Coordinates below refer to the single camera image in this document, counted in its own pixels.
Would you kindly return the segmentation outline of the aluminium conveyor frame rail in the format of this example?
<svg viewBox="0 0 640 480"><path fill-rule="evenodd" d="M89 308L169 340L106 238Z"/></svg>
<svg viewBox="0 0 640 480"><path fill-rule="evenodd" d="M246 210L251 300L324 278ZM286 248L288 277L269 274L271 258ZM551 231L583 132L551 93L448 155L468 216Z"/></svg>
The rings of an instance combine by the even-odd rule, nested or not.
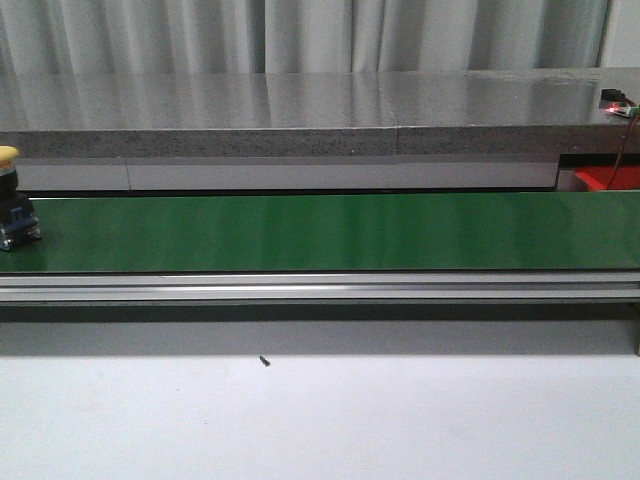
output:
<svg viewBox="0 0 640 480"><path fill-rule="evenodd" d="M8 275L4 303L170 301L636 302L636 271Z"/></svg>

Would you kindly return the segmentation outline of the white curtain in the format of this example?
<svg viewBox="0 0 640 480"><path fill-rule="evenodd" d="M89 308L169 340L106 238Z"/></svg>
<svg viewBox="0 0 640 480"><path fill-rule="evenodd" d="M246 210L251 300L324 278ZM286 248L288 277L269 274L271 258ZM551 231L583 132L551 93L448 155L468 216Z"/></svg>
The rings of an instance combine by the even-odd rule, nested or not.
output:
<svg viewBox="0 0 640 480"><path fill-rule="evenodd" d="M594 67L606 1L5 1L1 70L344 73Z"/></svg>

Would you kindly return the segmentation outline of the small green circuit board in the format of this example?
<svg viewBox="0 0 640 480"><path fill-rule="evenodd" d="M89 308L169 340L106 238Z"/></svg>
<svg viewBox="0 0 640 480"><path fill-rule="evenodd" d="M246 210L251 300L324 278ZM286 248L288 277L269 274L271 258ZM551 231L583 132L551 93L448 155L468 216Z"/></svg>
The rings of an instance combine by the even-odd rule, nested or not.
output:
<svg viewBox="0 0 640 480"><path fill-rule="evenodd" d="M639 105L619 89L602 89L599 107L609 114L623 118L633 119L639 115Z"/></svg>

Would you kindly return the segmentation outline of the yellow mushroom push button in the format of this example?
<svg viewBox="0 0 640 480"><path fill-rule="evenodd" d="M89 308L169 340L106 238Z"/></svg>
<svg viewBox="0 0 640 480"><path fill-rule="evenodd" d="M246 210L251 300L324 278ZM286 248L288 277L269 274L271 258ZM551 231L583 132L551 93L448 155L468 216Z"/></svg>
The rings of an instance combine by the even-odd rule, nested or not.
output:
<svg viewBox="0 0 640 480"><path fill-rule="evenodd" d="M30 198L18 191L19 179L14 159L20 151L1 146L1 250L41 239L39 219Z"/></svg>

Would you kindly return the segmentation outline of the grey stone counter slab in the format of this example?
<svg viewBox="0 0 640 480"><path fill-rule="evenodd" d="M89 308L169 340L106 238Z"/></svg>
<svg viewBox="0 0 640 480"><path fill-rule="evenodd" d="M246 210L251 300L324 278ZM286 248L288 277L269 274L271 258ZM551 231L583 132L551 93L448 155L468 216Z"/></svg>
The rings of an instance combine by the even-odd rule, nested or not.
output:
<svg viewBox="0 0 640 480"><path fill-rule="evenodd" d="M635 153L605 88L637 98L638 70L6 74L1 141L44 158Z"/></svg>

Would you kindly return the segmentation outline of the green conveyor belt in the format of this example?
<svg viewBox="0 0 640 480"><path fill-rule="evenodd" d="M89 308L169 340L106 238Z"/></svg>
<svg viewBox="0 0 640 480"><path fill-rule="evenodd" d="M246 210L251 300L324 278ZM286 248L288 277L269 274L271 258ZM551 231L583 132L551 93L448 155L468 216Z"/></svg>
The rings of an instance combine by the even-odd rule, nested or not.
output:
<svg viewBox="0 0 640 480"><path fill-rule="evenodd" d="M21 273L625 270L639 195L498 192L38 199Z"/></svg>

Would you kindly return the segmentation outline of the red plastic tray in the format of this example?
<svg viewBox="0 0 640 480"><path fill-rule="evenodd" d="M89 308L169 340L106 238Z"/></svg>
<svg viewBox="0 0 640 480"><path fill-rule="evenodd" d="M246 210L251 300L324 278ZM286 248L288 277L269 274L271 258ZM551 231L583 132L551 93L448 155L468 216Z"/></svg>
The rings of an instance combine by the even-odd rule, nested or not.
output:
<svg viewBox="0 0 640 480"><path fill-rule="evenodd" d="M638 166L621 167L583 167L575 171L575 176L588 191L638 190L640 170Z"/></svg>

